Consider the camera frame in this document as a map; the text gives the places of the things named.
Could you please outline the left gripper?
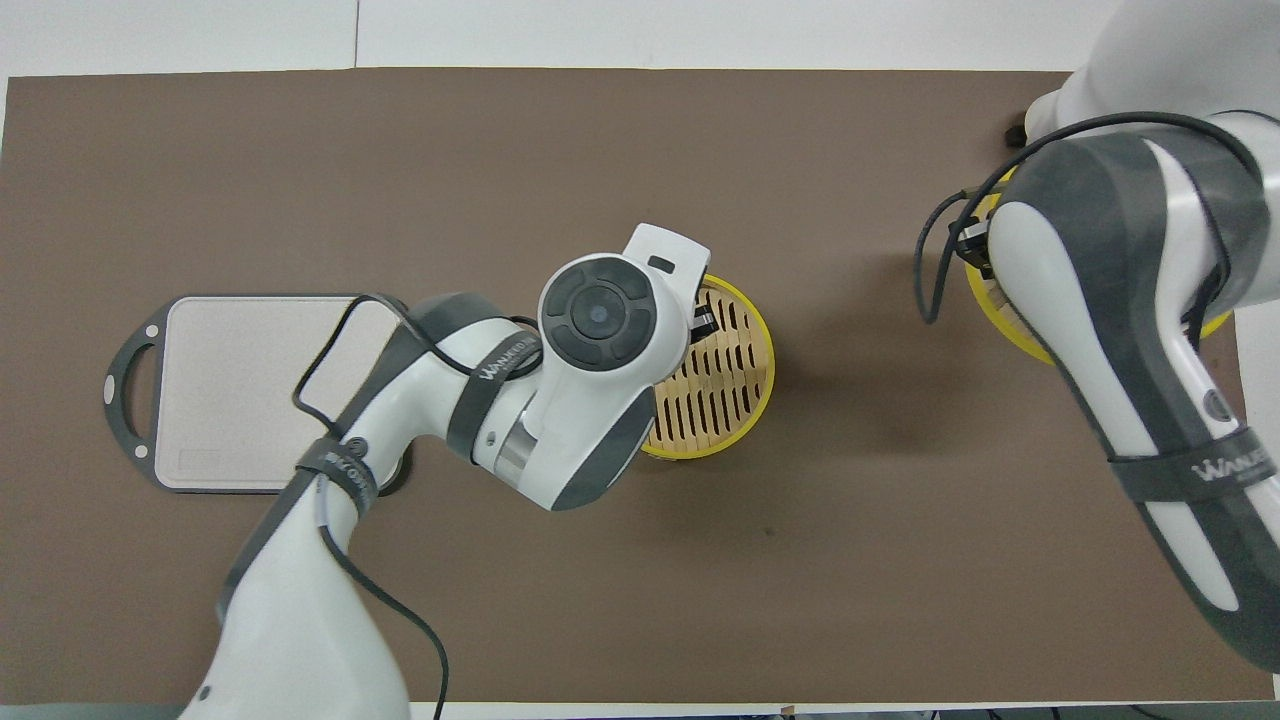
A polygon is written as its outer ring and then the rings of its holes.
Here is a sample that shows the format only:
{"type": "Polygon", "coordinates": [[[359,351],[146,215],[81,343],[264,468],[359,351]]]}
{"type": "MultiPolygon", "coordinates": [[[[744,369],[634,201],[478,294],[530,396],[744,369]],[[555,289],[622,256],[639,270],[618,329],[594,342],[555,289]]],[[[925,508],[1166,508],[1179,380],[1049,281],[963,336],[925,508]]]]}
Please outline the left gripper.
{"type": "MultiPolygon", "coordinates": [[[[710,264],[710,250],[677,232],[641,223],[621,258],[634,268],[618,279],[625,305],[653,305],[664,296],[678,306],[695,306],[710,264]]],[[[695,306],[690,340],[704,340],[717,332],[713,307],[709,304],[695,306]]]]}

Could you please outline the white cutting board grey frame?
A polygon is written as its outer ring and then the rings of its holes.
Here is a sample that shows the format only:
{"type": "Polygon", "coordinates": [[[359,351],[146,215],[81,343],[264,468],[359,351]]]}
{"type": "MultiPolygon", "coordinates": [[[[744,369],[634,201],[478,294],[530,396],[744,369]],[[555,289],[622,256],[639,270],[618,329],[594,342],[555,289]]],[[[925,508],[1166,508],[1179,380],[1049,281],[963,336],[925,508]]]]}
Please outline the white cutting board grey frame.
{"type": "Polygon", "coordinates": [[[366,379],[396,316],[347,295],[189,295],[110,361],[108,424],[125,459],[177,493],[273,495],[366,379]]]}

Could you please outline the yellow bamboo steamer basket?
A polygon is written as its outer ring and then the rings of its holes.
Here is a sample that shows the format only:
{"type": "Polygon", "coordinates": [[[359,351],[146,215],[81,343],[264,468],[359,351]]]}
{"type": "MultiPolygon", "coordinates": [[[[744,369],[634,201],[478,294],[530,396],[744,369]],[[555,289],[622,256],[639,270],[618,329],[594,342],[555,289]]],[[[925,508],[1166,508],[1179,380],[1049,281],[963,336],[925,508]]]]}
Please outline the yellow bamboo steamer basket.
{"type": "Polygon", "coordinates": [[[742,439],[762,419],[776,380],[771,331],[737,287],[707,274],[698,306],[717,331],[694,343],[655,388],[654,427],[643,452],[669,461],[707,457],[742,439]]]}

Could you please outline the brown table mat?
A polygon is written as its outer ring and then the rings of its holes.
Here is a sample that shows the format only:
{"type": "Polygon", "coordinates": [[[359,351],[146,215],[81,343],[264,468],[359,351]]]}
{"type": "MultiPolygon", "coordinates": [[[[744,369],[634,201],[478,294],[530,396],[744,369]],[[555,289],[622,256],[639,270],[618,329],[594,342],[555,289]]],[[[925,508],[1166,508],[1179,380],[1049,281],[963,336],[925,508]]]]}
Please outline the brown table mat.
{"type": "Polygon", "coordinates": [[[475,291],[640,222],[762,310],[774,393],[733,447],[639,457],[547,512],[415,446],[355,561],[440,633],[463,702],[1263,698],[1060,375],[913,243],[1060,73],[366,69],[24,78],[0,152],[0,703],[196,692],[262,496],[173,495],[102,411],[188,293],[475,291]]]}

